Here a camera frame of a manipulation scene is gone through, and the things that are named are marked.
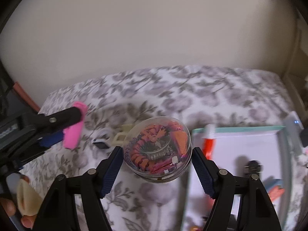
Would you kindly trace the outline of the person's left hand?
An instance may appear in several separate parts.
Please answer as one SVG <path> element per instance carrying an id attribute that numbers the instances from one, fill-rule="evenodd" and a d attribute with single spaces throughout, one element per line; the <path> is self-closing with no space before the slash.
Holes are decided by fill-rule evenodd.
<path id="1" fill-rule="evenodd" d="M 1 205 L 4 208 L 6 214 L 11 217 L 16 213 L 16 206 L 12 200 L 1 198 Z M 24 215 L 21 218 L 21 223 L 25 228 L 33 228 L 35 216 Z"/>

